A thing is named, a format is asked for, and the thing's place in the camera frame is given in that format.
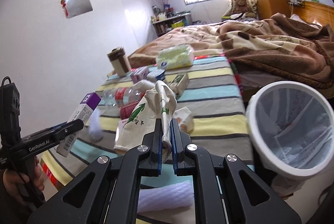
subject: wooden headboard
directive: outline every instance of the wooden headboard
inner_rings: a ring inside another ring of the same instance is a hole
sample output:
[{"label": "wooden headboard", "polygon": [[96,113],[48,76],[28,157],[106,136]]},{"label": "wooden headboard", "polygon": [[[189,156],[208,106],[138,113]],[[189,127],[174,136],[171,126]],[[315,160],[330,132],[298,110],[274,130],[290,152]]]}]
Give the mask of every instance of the wooden headboard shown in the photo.
[{"label": "wooden headboard", "polygon": [[334,29],[334,8],[329,5],[304,1],[302,8],[293,8],[293,13],[300,16],[305,22],[320,24],[322,26],[330,24]]}]

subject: triangular cutout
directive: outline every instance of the triangular cutout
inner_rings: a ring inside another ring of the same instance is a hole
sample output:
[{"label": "triangular cutout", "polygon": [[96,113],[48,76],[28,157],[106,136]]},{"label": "triangular cutout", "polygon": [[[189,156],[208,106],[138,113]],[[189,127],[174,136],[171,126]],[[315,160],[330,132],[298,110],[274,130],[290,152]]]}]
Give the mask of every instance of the triangular cutout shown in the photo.
[{"label": "triangular cutout", "polygon": [[269,200],[269,195],[245,171],[239,171],[239,175],[252,206]]},{"label": "triangular cutout", "polygon": [[93,172],[87,174],[87,176],[83,178],[75,187],[73,187],[73,189],[68,192],[62,200],[76,208],[81,208],[94,177],[95,173]]}]

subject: metal pivot bolt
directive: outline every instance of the metal pivot bolt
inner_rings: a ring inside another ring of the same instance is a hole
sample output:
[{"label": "metal pivot bolt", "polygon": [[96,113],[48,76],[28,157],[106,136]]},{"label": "metal pivot bolt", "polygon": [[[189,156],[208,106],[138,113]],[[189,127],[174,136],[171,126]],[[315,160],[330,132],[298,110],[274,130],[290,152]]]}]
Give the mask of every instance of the metal pivot bolt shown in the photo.
[{"label": "metal pivot bolt", "polygon": [[137,150],[139,150],[140,152],[146,152],[148,150],[148,146],[146,145],[139,145]]},{"label": "metal pivot bolt", "polygon": [[108,157],[107,156],[100,156],[98,159],[97,159],[98,163],[100,164],[105,164],[106,162],[108,162]]},{"label": "metal pivot bolt", "polygon": [[234,154],[229,154],[226,156],[226,159],[230,162],[235,162],[237,160],[237,157]]},{"label": "metal pivot bolt", "polygon": [[195,151],[195,150],[197,150],[197,146],[195,144],[189,144],[187,146],[187,149],[190,150],[190,151]]}]

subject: trash can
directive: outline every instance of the trash can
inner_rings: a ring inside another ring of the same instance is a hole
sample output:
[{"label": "trash can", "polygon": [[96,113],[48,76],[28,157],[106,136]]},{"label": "trash can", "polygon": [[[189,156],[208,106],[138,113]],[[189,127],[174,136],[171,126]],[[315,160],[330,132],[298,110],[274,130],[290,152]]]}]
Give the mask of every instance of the trash can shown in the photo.
[{"label": "trash can", "polygon": [[263,166],[280,175],[273,183],[282,183],[276,185],[286,190],[281,195],[300,188],[333,157],[334,112],[310,86],[291,81],[269,84],[252,96],[246,116]]}]

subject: brown blanket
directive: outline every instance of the brown blanket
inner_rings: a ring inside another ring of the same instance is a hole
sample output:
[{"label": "brown blanket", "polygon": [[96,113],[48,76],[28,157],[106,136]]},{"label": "brown blanket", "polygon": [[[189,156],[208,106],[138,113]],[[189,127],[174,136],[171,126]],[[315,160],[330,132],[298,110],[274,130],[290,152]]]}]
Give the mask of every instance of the brown blanket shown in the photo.
[{"label": "brown blanket", "polygon": [[334,34],[277,13],[254,22],[177,28],[129,56],[133,67],[155,63],[162,49],[190,44],[196,55],[223,51],[238,69],[261,70],[314,88],[333,85]]}]

